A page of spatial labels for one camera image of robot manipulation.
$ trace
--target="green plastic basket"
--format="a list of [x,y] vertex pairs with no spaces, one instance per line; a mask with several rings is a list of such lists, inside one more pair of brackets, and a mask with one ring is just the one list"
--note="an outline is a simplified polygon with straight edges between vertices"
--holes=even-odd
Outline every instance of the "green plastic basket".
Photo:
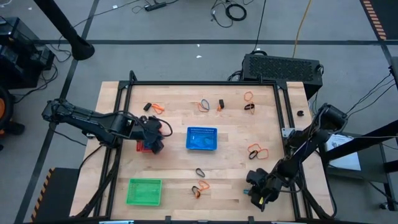
[[159,206],[162,196],[162,180],[130,179],[126,204]]

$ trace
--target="grey floor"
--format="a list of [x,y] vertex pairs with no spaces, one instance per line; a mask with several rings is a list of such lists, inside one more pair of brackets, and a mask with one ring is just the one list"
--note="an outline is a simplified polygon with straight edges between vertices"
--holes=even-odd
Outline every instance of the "grey floor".
[[[56,0],[74,25],[88,17],[93,0]],[[123,5],[127,0],[101,0],[96,13]],[[89,40],[187,40],[232,39],[254,40],[261,16],[262,0],[248,6],[248,17],[223,29],[211,21],[210,7],[214,0],[180,0],[163,9],[133,14],[131,8],[143,6],[139,1],[93,19]],[[268,0],[260,39],[294,40],[307,0]],[[41,39],[55,40],[59,32],[32,0],[13,0],[0,8],[4,17],[17,16]],[[221,9],[216,10],[220,22],[229,21]],[[85,22],[76,30],[81,34]],[[311,5],[301,30],[300,40],[377,40],[359,0],[316,0]],[[96,53],[78,62],[67,95],[71,103],[94,109],[101,82],[126,80],[134,70],[139,80],[226,80],[240,69],[244,54],[253,45],[245,44],[173,44],[173,45],[95,45]],[[259,45],[269,55],[291,57],[293,45]],[[391,55],[398,56],[398,46],[388,46]],[[379,80],[388,75],[388,62],[379,45],[299,45],[297,58],[316,59],[325,66],[324,86],[318,94],[318,105],[331,103],[348,110]],[[1,140],[0,152],[0,217],[1,223],[13,223],[21,200],[42,148],[48,123],[41,119],[47,100],[60,96],[72,60],[55,63],[58,78],[46,90],[38,91],[15,107],[15,120],[26,125],[22,136],[7,136]],[[17,90],[13,93],[24,93]],[[397,119],[397,89],[391,88],[372,107],[353,115],[346,131],[363,134]],[[79,130],[61,124],[57,131],[85,141]],[[386,144],[397,147],[393,141]],[[42,182],[51,167],[77,168],[83,159],[84,147],[55,135],[39,176],[30,206],[25,216],[29,220]],[[398,159],[398,151],[386,149],[387,160]],[[398,192],[398,175],[391,175]],[[382,195],[370,185],[351,179],[331,177],[341,220],[369,223],[394,223],[398,212],[378,209]]]

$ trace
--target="blue plastic basket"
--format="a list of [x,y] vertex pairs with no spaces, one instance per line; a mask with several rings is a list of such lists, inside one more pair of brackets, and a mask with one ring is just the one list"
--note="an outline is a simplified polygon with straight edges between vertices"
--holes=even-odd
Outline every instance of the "blue plastic basket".
[[188,127],[187,149],[216,150],[217,149],[217,129],[216,128]]

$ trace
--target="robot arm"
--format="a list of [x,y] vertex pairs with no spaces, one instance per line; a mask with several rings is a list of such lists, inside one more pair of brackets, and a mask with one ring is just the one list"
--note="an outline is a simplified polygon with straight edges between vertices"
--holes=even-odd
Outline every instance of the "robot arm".
[[154,116],[138,118],[125,111],[101,114],[56,99],[47,102],[42,117],[48,122],[68,123],[81,129],[83,134],[93,134],[101,144],[110,148],[118,146],[117,138],[144,140],[146,147],[155,154],[163,148],[163,135],[159,131],[162,123]]
[[345,113],[332,105],[324,104],[309,127],[303,131],[292,131],[284,140],[285,147],[293,153],[279,160],[271,173],[261,168],[249,171],[246,182],[252,184],[249,191],[251,202],[264,211],[268,202],[278,198],[282,187],[290,187],[297,183],[303,191],[303,196],[308,199],[317,214],[319,213],[318,216],[327,217],[309,191],[303,189],[303,183],[298,180],[300,164],[321,144],[326,143],[332,134],[343,130],[346,124]]

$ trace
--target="wooden table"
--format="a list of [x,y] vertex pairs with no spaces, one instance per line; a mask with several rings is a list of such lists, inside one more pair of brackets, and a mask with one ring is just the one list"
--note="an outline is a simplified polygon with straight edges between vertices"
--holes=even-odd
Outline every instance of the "wooden table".
[[[96,111],[113,112],[118,82],[103,82]],[[302,83],[288,83],[290,102],[297,128],[305,128],[311,122],[311,115]],[[243,95],[254,94],[256,104],[254,115],[244,111],[247,104]],[[282,109],[284,121],[287,115],[283,94]],[[197,102],[207,99],[210,112],[202,113]],[[225,109],[217,112],[218,100],[224,99]],[[135,141],[124,141],[119,166],[118,181],[114,195],[112,219],[164,220],[247,220],[253,216],[257,221],[294,220],[291,195],[281,193],[279,198],[266,205],[264,212],[250,203],[250,197],[243,189],[249,170],[261,167],[271,171],[275,163],[283,158],[279,122],[275,108],[274,92],[271,86],[133,86],[129,111],[136,116],[156,115],[152,109],[143,110],[146,103],[157,103],[165,108],[158,117],[173,127],[173,135],[163,140],[165,147],[158,155],[136,152]],[[296,112],[304,111],[298,117]],[[185,148],[187,127],[205,126],[218,129],[216,151],[191,151]],[[269,149],[265,160],[248,159],[247,147],[259,143]],[[89,140],[85,156],[98,147],[97,140]],[[77,214],[90,200],[98,188],[105,149],[87,160],[81,170],[70,215]],[[309,191],[324,210],[332,214],[328,187],[322,163],[316,154],[304,162],[304,171]],[[191,191],[201,178],[195,169],[206,174],[210,189],[203,191],[196,199]],[[158,207],[126,205],[127,184],[130,178],[162,179],[162,200]],[[301,195],[298,196],[301,216],[305,216]],[[104,194],[101,214],[104,214],[108,192]]]

